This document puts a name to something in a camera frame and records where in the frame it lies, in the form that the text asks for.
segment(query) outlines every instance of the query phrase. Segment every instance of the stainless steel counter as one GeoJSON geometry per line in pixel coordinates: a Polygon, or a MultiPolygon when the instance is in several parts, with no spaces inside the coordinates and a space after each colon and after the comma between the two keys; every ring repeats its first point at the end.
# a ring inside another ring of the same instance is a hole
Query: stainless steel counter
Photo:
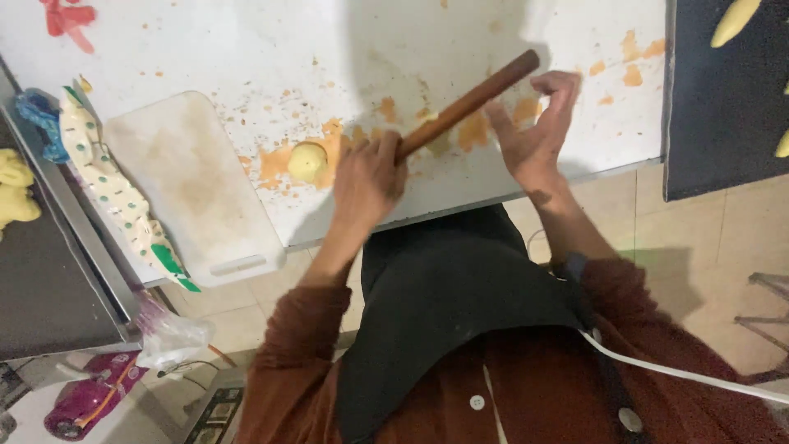
{"type": "Polygon", "coordinates": [[[122,273],[123,261],[110,255],[111,238],[92,224],[58,165],[41,157],[43,139],[18,115],[17,92],[0,60],[0,148],[25,155],[43,211],[38,220],[12,222],[0,242],[0,361],[139,348],[140,333],[130,322],[139,283],[122,273]]]}

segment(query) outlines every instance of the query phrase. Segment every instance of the white cutting board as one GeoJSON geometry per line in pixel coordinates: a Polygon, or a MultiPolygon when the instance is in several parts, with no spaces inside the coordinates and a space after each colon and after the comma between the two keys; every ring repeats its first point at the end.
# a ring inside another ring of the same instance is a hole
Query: white cutting board
{"type": "Polygon", "coordinates": [[[198,285],[284,265],[282,243],[206,96],[183,92],[111,119],[103,140],[198,285]]]}

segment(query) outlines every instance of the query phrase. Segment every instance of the brown shirt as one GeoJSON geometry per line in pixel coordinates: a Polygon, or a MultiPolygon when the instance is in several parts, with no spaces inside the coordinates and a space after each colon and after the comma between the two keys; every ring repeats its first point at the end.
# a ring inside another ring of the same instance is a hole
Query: brown shirt
{"type": "MultiPolygon", "coordinates": [[[[737,373],[715,352],[656,311],[644,280],[644,271],[626,260],[587,264],[581,285],[597,313],[602,344],[736,382],[737,373]]],[[[249,370],[240,444],[342,442],[334,414],[340,361],[331,357],[349,303],[348,288],[296,288],[279,300],[249,370]]],[[[755,397],[615,365],[655,443],[789,443],[755,397]]],[[[376,442],[495,444],[495,404],[510,444],[619,443],[607,402],[593,351],[578,332],[501,330],[444,356],[389,417],[376,442]],[[479,411],[469,405],[475,395],[486,401],[479,411]]]]}

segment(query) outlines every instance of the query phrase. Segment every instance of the wooden rolling pin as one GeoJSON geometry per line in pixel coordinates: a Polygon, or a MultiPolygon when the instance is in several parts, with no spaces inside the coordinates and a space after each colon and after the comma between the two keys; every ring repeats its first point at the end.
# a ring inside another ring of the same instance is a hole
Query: wooden rolling pin
{"type": "Polygon", "coordinates": [[[434,120],[425,122],[407,135],[398,147],[396,161],[405,160],[419,148],[434,141],[438,136],[457,125],[476,110],[480,109],[490,99],[497,97],[523,77],[528,76],[540,67],[540,58],[533,50],[528,50],[519,55],[515,60],[504,66],[497,73],[467,92],[465,96],[455,101],[447,109],[441,111],[434,120]]]}

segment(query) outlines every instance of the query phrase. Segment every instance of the person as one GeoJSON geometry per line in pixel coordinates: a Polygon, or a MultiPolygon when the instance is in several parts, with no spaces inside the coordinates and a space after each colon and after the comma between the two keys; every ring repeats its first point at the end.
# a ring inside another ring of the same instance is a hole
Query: person
{"type": "Polygon", "coordinates": [[[539,213],[555,276],[529,260],[501,205],[370,236],[402,196],[406,166],[394,162],[397,133],[362,142],[342,154],[320,252],[268,320],[237,442],[789,442],[756,397],[621,363],[579,333],[739,378],[657,310],[644,270],[617,255],[559,173],[580,77],[531,84],[550,96],[535,126],[519,131],[497,103],[485,111],[539,213]],[[362,247],[361,327],[332,362],[362,247]]]}

